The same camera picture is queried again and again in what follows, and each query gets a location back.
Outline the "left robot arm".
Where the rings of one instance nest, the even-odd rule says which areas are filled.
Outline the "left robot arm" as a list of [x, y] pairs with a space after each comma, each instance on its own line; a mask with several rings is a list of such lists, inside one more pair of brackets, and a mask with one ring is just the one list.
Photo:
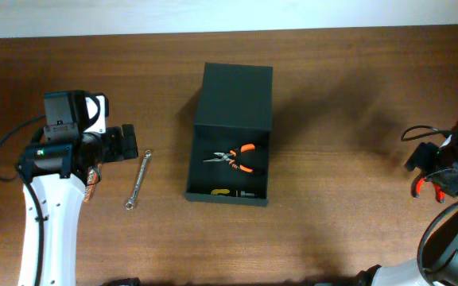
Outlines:
[[131, 124], [108, 127], [103, 93], [45, 94], [46, 123], [19, 156], [25, 234], [18, 283], [74, 285], [80, 209], [101, 164], [132, 160], [138, 146]]

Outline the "orange black needle-nose pliers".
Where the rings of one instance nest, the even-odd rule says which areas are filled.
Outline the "orange black needle-nose pliers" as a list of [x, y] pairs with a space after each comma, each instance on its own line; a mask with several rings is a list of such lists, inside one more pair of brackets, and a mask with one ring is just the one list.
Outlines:
[[214, 152], [213, 158], [205, 159], [203, 162], [227, 162], [227, 164], [235, 170], [258, 176], [264, 174], [265, 170], [263, 168], [256, 168], [250, 166], [249, 164], [244, 164], [242, 159], [243, 154], [254, 154], [262, 151], [263, 149], [264, 147], [261, 145], [249, 143], [234, 149], [230, 149], [227, 152]]

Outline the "yellow black screwdriver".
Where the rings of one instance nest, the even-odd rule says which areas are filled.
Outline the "yellow black screwdriver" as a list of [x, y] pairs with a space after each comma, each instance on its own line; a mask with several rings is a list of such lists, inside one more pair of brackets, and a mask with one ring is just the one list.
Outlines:
[[223, 195], [223, 196], [242, 197], [242, 198], [256, 198], [257, 197], [255, 193], [251, 193], [247, 191], [231, 190], [231, 189], [213, 189], [211, 190], [211, 195]]

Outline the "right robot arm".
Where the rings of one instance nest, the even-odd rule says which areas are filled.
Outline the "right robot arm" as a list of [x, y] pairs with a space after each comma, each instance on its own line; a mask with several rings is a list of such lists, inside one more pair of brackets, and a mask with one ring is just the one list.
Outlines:
[[[451, 129], [426, 126], [427, 135], [441, 134], [437, 146], [420, 143], [407, 160], [406, 170], [419, 169], [411, 193], [419, 195], [425, 183], [434, 186], [436, 200], [458, 196], [458, 119]], [[427, 227], [417, 247], [416, 257], [400, 265], [376, 265], [362, 271], [353, 285], [458, 285], [458, 201], [445, 208]]]

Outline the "red handled cutting pliers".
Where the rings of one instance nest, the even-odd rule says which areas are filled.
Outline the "red handled cutting pliers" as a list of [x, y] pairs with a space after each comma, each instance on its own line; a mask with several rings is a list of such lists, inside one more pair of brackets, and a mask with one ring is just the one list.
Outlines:
[[442, 191], [441, 186], [422, 176], [413, 180], [410, 193], [415, 199], [417, 199], [420, 197], [420, 194], [424, 189], [433, 191], [434, 199], [438, 203], [444, 203], [446, 194]]

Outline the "silver combination wrench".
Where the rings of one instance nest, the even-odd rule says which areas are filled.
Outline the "silver combination wrench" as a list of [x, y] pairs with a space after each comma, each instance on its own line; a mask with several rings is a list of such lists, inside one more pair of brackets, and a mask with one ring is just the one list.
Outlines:
[[152, 156], [152, 151], [150, 149], [147, 149], [145, 151], [145, 155], [144, 155], [144, 157], [142, 159], [141, 167], [139, 168], [139, 172], [138, 172], [138, 176], [137, 176], [137, 179], [136, 179], [136, 183], [134, 185], [134, 189], [133, 189], [129, 199], [126, 202], [126, 209], [128, 211], [133, 210], [135, 205], [136, 205], [138, 193], [139, 193], [140, 187], [142, 185], [142, 181], [144, 180], [144, 177], [145, 177], [146, 165], [148, 164], [148, 161], [149, 161], [151, 156]]

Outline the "dark green hinged box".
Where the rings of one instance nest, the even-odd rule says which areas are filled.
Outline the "dark green hinged box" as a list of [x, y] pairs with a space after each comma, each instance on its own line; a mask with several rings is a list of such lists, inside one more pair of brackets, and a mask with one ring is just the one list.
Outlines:
[[[267, 66], [207, 63], [193, 122], [192, 153], [184, 197], [191, 202], [226, 203], [264, 207], [270, 162], [273, 69]], [[207, 162], [214, 152], [227, 152], [245, 144], [261, 145], [243, 154], [243, 163], [263, 168], [251, 175], [227, 162]], [[213, 189], [256, 194], [256, 198], [211, 195]]]

